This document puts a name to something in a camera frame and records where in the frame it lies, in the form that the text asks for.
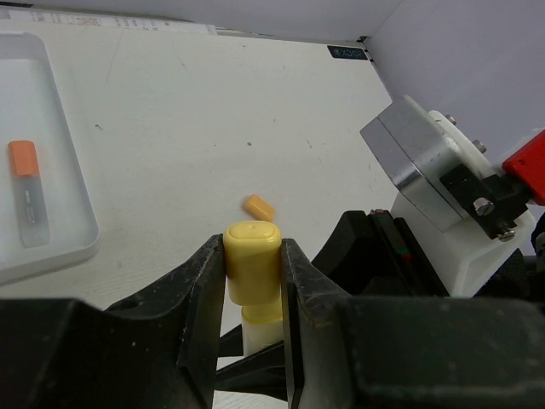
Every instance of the orange foam piece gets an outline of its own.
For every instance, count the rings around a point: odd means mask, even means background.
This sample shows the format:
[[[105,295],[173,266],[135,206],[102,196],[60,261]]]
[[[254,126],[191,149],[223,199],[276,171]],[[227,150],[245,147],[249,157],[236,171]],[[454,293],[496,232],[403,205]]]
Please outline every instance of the orange foam piece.
[[[253,217],[265,222],[272,222],[276,210],[265,200],[252,194],[245,202],[244,208],[248,211]]]

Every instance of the white table surface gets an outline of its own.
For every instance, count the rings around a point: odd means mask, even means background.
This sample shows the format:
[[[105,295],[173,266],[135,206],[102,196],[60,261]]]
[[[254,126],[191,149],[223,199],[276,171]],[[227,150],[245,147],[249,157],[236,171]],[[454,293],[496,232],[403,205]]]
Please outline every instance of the white table surface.
[[[0,30],[45,42],[101,229],[96,256],[0,297],[105,308],[247,219],[252,193],[311,259],[343,211],[392,206],[396,190],[359,135],[391,102],[368,61],[316,43],[12,20]],[[239,322],[227,298],[222,333]],[[215,407],[285,403],[218,393]]]

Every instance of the black label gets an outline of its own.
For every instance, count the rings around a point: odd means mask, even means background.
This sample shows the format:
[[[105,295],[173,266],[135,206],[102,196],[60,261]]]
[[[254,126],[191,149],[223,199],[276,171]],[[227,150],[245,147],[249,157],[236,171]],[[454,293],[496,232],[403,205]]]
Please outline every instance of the black label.
[[[328,45],[333,58],[342,58],[344,60],[367,60],[362,49],[354,49],[352,47],[337,47],[336,45]]]

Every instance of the paper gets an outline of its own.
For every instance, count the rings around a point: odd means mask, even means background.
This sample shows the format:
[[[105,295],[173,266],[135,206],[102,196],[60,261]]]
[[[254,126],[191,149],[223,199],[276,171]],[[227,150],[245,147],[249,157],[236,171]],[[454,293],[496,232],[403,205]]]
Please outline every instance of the paper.
[[[55,13],[45,10],[9,10],[9,18],[19,21],[36,21],[74,26],[122,27],[154,32],[196,32],[215,35],[215,27],[185,21],[157,20],[121,15]]]

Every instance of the white tray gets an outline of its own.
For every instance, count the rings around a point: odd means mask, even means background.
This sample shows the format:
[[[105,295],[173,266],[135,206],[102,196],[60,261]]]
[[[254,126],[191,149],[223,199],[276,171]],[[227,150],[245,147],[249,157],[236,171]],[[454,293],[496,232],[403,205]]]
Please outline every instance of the white tray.
[[[79,168],[43,41],[0,32],[0,284],[82,261],[98,250],[99,227]],[[51,239],[20,238],[8,143],[36,145]]]

